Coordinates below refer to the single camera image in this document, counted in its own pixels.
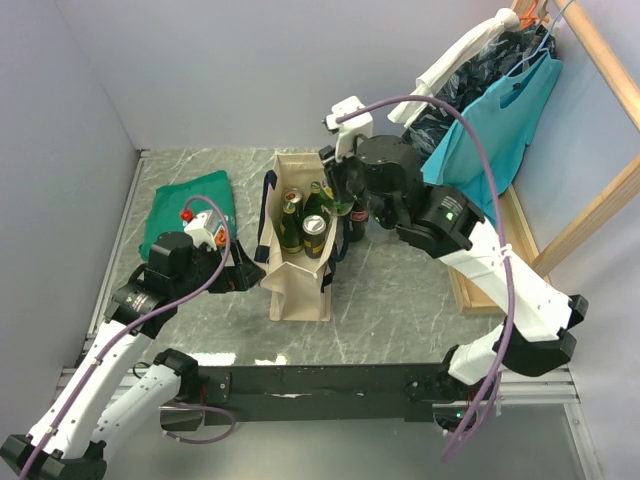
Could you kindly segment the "beige canvas tote bag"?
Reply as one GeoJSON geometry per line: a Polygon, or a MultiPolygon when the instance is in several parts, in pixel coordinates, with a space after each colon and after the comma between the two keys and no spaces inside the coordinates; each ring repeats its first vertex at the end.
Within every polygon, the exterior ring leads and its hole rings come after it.
{"type": "Polygon", "coordinates": [[[318,258],[313,259],[303,251],[289,253],[279,239],[285,192],[296,188],[307,196],[311,183],[323,180],[323,165],[316,153],[277,153],[272,168],[265,174],[254,261],[266,271],[260,286],[271,292],[270,319],[273,321],[327,322],[331,319],[339,218],[329,215],[326,245],[318,258]]]}

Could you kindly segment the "silver top can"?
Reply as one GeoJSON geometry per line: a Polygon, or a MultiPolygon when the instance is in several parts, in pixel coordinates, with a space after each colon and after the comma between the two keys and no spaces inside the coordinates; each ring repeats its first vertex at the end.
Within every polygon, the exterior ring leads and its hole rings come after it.
{"type": "Polygon", "coordinates": [[[326,242],[326,229],[326,221],[320,215],[309,215],[303,220],[303,248],[309,258],[321,257],[326,242]]]}

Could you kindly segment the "clear blue cap bottle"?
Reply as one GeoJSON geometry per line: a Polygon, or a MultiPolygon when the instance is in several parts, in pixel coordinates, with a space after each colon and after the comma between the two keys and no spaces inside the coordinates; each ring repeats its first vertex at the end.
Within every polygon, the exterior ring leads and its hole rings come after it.
{"type": "Polygon", "coordinates": [[[367,224],[366,236],[371,242],[385,242],[390,239],[391,233],[391,230],[383,228],[376,221],[367,224]]]}

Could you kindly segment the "red cap cola bottle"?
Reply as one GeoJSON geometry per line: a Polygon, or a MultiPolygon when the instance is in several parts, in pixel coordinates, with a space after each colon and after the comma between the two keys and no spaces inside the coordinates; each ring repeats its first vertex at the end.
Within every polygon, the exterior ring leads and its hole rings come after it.
{"type": "Polygon", "coordinates": [[[364,239],[368,219],[369,214],[366,209],[358,201],[355,201],[349,212],[348,239],[350,243],[364,239]]]}

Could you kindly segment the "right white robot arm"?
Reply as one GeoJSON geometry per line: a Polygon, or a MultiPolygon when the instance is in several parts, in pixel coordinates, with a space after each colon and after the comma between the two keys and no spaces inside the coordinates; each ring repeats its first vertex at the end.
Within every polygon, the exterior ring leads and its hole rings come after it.
{"type": "Polygon", "coordinates": [[[396,136],[379,135],[343,160],[331,146],[319,157],[338,201],[359,203],[382,228],[395,230],[401,241],[453,268],[514,313],[447,353],[438,374],[444,395],[460,398],[503,367],[539,377],[569,363],[577,345],[570,330],[584,320],[587,300],[557,291],[500,244],[493,225],[461,191],[424,182],[416,150],[396,136]]]}

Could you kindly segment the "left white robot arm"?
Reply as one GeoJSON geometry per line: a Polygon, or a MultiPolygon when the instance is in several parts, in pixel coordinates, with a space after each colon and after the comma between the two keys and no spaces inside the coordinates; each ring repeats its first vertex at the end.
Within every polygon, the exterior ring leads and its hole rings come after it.
{"type": "Polygon", "coordinates": [[[182,232],[160,235],[148,261],[113,294],[90,351],[56,402],[27,434],[5,440],[2,459],[21,479],[103,478],[116,440],[144,414],[168,402],[198,410],[206,398],[197,361],[168,349],[114,400],[129,367],[179,305],[203,292],[247,291],[265,275],[237,240],[221,247],[182,232]]]}

